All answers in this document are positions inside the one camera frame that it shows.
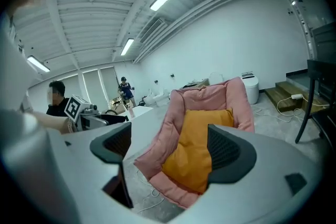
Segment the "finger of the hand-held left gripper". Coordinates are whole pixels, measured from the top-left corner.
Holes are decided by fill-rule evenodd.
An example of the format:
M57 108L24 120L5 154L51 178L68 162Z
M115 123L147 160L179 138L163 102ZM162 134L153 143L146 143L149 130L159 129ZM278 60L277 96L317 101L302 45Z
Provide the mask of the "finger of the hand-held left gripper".
M129 121L129 118L127 116L114 115L114 114L99 114L99 118L104 121L107 121L109 124L117 124Z

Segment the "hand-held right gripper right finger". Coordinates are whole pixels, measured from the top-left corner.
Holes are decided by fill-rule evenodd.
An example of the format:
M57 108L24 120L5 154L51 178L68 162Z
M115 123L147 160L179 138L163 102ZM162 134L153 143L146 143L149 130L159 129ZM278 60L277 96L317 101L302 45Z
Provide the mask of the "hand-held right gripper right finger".
M212 171L193 218L292 218L322 178L294 146L261 134L209 125Z

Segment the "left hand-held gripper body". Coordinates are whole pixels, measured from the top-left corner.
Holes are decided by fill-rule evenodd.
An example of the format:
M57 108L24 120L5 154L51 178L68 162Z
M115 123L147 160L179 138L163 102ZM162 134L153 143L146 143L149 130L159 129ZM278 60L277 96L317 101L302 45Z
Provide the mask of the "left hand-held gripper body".
M97 129L108 126L108 121L101 118L97 106L78 95L69 98L64 113L69 117L75 132Z

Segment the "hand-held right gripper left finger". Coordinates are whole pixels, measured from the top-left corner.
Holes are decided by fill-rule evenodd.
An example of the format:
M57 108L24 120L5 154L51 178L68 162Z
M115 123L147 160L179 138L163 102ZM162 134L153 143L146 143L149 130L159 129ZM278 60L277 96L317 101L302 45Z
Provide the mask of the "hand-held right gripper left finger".
M80 218L131 218L123 159L131 122L61 135L49 130L53 154Z

